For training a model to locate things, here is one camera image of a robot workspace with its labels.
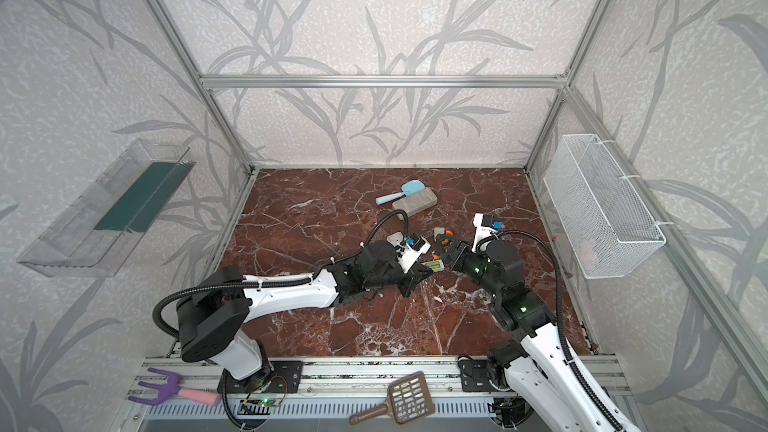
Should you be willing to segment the white remote control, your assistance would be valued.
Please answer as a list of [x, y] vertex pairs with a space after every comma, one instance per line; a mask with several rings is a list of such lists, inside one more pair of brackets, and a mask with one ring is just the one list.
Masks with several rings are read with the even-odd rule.
[[395, 248], [403, 248], [405, 243], [405, 236], [401, 232], [396, 232], [387, 237], [387, 242]]

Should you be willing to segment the white battery cover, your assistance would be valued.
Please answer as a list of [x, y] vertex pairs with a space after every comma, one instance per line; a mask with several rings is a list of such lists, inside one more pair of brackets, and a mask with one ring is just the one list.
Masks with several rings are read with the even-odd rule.
[[445, 234], [446, 229], [443, 227], [435, 227], [433, 229], [433, 239], [437, 240], [441, 235]]

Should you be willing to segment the slim white remote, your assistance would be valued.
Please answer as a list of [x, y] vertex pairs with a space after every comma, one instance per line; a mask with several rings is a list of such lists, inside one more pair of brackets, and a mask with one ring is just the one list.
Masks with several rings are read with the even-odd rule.
[[432, 261], [424, 262], [424, 265], [434, 272], [440, 272], [445, 270], [445, 265], [441, 259], [434, 259]]

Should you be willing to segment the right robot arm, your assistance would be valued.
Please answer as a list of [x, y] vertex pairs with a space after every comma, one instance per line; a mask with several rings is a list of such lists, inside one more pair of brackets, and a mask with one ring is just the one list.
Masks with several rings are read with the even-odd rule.
[[491, 382], [524, 399], [553, 431], [637, 431], [576, 355], [562, 328], [562, 284], [556, 308], [528, 287], [515, 245], [492, 234], [474, 246], [437, 234], [434, 255], [491, 295], [490, 310], [513, 334], [488, 353]]

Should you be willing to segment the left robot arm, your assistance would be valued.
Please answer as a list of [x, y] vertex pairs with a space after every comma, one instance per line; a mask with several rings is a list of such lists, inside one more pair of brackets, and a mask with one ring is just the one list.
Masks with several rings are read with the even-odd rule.
[[224, 267], [198, 286], [161, 299], [152, 319], [179, 341], [183, 361], [210, 360], [236, 381], [268, 380], [274, 369], [261, 344], [242, 331], [245, 323], [279, 312], [354, 303], [379, 289], [394, 287], [408, 297], [433, 274], [419, 262], [430, 249], [427, 240], [412, 235], [397, 245], [368, 242], [314, 273], [262, 277]]

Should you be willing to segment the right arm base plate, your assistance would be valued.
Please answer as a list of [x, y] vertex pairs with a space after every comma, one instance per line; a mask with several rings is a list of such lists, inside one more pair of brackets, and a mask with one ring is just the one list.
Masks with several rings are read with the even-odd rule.
[[457, 367], [463, 392], [479, 393], [494, 392], [488, 372], [488, 360], [486, 358], [472, 358], [458, 356]]

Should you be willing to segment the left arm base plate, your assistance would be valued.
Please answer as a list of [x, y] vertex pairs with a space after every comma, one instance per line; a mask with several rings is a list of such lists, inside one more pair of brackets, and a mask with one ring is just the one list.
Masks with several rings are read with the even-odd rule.
[[236, 380], [223, 372], [217, 391], [226, 391], [229, 395], [247, 393], [294, 394], [298, 392], [303, 365], [300, 360], [274, 360], [270, 363], [269, 374], [257, 373], [246, 379]]

